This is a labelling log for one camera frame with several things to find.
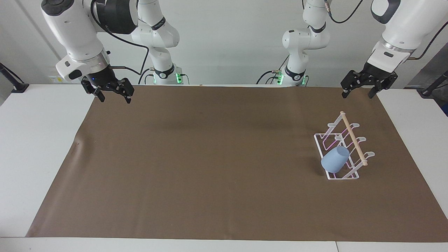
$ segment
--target brown mat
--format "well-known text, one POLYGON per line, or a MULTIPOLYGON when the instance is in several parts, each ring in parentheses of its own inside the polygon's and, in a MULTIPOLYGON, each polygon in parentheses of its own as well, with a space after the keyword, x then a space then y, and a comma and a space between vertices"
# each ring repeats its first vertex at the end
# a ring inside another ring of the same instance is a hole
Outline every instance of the brown mat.
POLYGON ((106 94, 27 237, 448 242, 445 215, 367 91, 136 87, 130 105, 106 94), (355 181, 328 181, 313 139, 341 110, 377 155, 355 181))

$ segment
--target white wall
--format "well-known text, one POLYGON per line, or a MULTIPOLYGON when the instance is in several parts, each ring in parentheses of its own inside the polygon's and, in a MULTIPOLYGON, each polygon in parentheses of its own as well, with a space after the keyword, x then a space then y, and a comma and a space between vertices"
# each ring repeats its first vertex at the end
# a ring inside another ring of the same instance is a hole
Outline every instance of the white wall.
MULTIPOLYGON (((41 74, 31 74, 20 70, 18 74, 27 81, 36 83, 46 78, 57 62, 57 57, 65 55, 64 48, 59 45, 51 34, 40 12, 38 0, 8 0, 13 5, 17 1, 25 10, 22 16, 30 17, 27 32, 12 34, 15 40, 42 33, 47 38, 39 39, 39 52, 26 50, 24 52, 32 59, 41 74)), ((358 0, 334 0, 333 16, 337 20, 345 19, 358 3, 358 0)), ((287 56, 281 43, 281 37, 286 30, 305 28, 302 19, 302 5, 298 0, 268 1, 268 0, 160 0, 162 11, 167 20, 179 30, 181 42, 178 47, 170 49, 174 62, 183 68, 195 84, 248 84, 254 83, 265 71, 276 69, 287 56)), ((309 51, 310 63, 307 74, 310 75, 309 85, 338 87, 342 78, 351 69, 361 70, 369 57, 374 44, 380 39, 384 26, 376 22, 370 14, 371 0, 362 3, 352 19, 341 25, 331 21, 327 27, 332 39, 327 48, 309 51)), ((0 17, 3 26, 19 21, 15 14, 4 16, 8 12, 1 8, 0 17)), ((423 42, 426 45, 432 35, 423 42)), ((112 54, 111 64, 127 65, 140 70, 144 57, 144 49, 135 48, 122 43, 105 33, 99 34, 105 48, 112 54)), ((404 87, 426 63, 445 45, 448 29, 439 35, 427 55, 419 61, 410 61, 402 65, 397 73, 399 80, 394 85, 404 87)), ((37 47, 36 41, 18 43, 20 49, 26 45, 37 47)), ((18 67, 26 64, 25 56, 17 58, 11 64, 18 67)), ((117 70, 120 78, 128 77, 133 84, 137 83, 137 75, 117 70)))

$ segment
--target wooden rod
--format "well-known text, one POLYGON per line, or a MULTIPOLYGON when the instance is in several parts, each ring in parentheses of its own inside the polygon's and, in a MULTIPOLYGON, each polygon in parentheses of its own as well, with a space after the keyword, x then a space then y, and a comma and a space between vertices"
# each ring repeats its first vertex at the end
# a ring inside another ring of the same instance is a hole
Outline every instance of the wooden rod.
POLYGON ((367 166, 367 160, 364 157, 364 153, 361 150, 361 146, 359 146, 358 141, 356 140, 356 136, 353 133, 352 127, 350 127, 350 123, 347 119, 347 117, 345 116, 345 112, 341 111, 340 112, 341 116, 342 116, 342 120, 345 123, 345 127, 347 128, 347 130, 349 131, 350 137, 352 138, 353 144, 355 145, 355 149, 358 152, 359 158, 361 159, 362 165, 363 166, 367 166))

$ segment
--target table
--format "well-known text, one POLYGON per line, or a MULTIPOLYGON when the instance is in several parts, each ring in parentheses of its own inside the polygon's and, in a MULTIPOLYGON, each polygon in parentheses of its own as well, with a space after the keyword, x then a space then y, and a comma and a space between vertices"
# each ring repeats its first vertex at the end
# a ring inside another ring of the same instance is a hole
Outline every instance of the table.
MULTIPOLYGON (((448 118, 413 90, 379 98, 448 217, 448 118)), ((0 251, 448 251, 448 243, 23 238, 92 100, 79 85, 31 85, 0 106, 0 251)))

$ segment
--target cup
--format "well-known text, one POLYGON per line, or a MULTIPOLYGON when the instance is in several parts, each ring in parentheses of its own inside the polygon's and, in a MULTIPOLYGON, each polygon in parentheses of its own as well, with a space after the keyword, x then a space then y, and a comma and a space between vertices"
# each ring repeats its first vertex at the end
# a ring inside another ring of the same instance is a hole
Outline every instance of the cup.
POLYGON ((350 152, 344 146, 331 149, 321 160, 322 167, 329 173, 338 173, 349 159, 350 152))

